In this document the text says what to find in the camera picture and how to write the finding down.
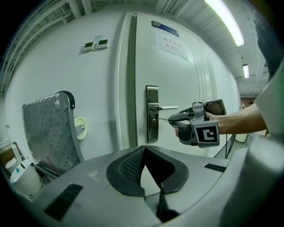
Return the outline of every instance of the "ceiling beam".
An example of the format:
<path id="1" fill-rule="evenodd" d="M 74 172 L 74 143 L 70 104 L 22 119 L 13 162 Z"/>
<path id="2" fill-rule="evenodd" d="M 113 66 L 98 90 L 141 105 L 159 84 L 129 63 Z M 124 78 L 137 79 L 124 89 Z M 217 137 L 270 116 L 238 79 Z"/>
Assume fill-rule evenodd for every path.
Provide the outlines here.
<path id="1" fill-rule="evenodd" d="M 155 6 L 155 12 L 161 13 L 163 8 L 165 7 L 166 3 L 167 3 L 167 0 L 158 0 L 158 2 L 156 3 L 156 6 Z"/>
<path id="2" fill-rule="evenodd" d="M 257 94 L 241 94 L 241 98 L 257 98 Z"/>
<path id="3" fill-rule="evenodd" d="M 168 0 L 165 7 L 162 10 L 162 14 L 165 14 L 166 10 L 168 9 L 168 7 L 170 6 L 170 4 L 172 3 L 173 0 Z"/>
<path id="4" fill-rule="evenodd" d="M 183 12 L 190 6 L 190 4 L 192 3 L 192 0 L 188 0 L 178 11 L 177 13 L 175 14 L 175 18 L 178 18 L 180 17 Z"/>
<path id="5" fill-rule="evenodd" d="M 91 1 L 90 0 L 82 0 L 84 9 L 85 9 L 85 13 L 86 15 L 89 15 L 93 12 L 92 6 L 91 6 Z"/>

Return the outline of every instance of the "white door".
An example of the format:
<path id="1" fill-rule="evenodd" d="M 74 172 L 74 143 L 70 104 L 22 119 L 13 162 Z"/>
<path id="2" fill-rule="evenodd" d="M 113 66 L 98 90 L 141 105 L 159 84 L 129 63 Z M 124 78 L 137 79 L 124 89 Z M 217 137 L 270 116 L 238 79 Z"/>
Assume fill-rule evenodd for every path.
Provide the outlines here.
<path id="1" fill-rule="evenodd" d="M 213 69 L 207 53 L 207 50 L 203 44 L 203 40 L 195 34 L 185 31 L 188 42 L 190 43 L 195 64 L 197 67 L 197 73 L 199 78 L 200 97 L 215 98 L 216 97 L 216 85 Z"/>
<path id="2" fill-rule="evenodd" d="M 153 27 L 152 20 L 178 31 L 179 37 Z M 143 13 L 137 16 L 136 29 L 137 143 L 192 154 L 195 147 L 180 143 L 173 127 L 163 120 L 159 120 L 158 141 L 147 143 L 146 85 L 158 86 L 159 106 L 178 106 L 176 110 L 160 111 L 161 118 L 169 118 L 203 98 L 186 33 L 175 22 Z"/>

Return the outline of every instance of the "ceiling light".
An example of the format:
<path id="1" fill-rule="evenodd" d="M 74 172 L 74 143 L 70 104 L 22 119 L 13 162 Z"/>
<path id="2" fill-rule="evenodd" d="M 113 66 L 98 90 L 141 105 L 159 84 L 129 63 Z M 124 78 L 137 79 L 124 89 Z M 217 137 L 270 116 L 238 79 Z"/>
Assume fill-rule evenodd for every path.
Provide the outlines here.
<path id="1" fill-rule="evenodd" d="M 205 2 L 219 15 L 219 17 L 225 23 L 237 47 L 243 46 L 245 42 L 240 28 L 224 2 L 222 2 L 222 0 L 205 0 Z"/>
<path id="2" fill-rule="evenodd" d="M 243 69 L 244 69 L 245 78 L 249 78 L 249 66 L 248 66 L 248 64 L 244 64 Z"/>

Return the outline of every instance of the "white wall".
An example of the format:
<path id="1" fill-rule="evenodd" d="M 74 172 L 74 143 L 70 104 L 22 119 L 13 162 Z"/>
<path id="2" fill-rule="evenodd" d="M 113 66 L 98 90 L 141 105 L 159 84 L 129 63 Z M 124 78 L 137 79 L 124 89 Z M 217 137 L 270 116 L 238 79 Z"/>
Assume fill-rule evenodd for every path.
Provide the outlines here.
<path id="1" fill-rule="evenodd" d="M 0 141 L 2 141 L 5 137 L 8 137 L 7 128 L 5 127 L 5 99 L 4 97 L 0 97 Z"/>
<path id="2" fill-rule="evenodd" d="M 214 71 L 217 98 L 223 99 L 227 114 L 237 112 L 240 106 L 240 92 L 237 82 L 220 56 L 206 43 L 205 47 Z M 226 135 L 220 135 L 220 145 L 211 147 L 208 157 L 215 156 L 225 144 Z"/>
<path id="3" fill-rule="evenodd" d="M 37 42 L 17 67 L 5 96 L 9 136 L 33 160 L 25 138 L 22 105 L 61 90 L 75 97 L 74 116 L 88 123 L 80 142 L 84 159 L 117 150 L 114 114 L 114 67 L 125 13 L 101 11 L 53 29 Z M 109 48 L 81 54 L 97 35 Z"/>

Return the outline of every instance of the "person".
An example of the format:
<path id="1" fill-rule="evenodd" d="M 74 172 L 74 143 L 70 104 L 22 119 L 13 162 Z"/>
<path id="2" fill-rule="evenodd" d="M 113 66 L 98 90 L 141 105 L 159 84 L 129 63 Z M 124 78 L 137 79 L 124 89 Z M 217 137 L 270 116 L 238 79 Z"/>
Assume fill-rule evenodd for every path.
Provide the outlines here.
<path id="1" fill-rule="evenodd" d="M 270 80 L 283 59 L 284 48 L 267 20 L 259 13 L 256 15 L 254 24 L 258 37 L 257 43 L 266 60 Z M 228 115 L 217 116 L 208 112 L 206 112 L 206 115 L 211 120 L 218 121 L 219 134 L 254 133 L 267 129 L 256 104 L 252 104 L 243 110 Z M 178 127 L 175 127 L 175 133 L 178 137 Z"/>
<path id="2" fill-rule="evenodd" d="M 206 112 L 206 116 L 211 118 L 212 121 L 218 121 L 219 134 L 254 133 L 266 129 L 265 122 L 256 104 L 227 115 L 214 115 Z M 178 137 L 178 127 L 175 127 L 175 133 Z"/>

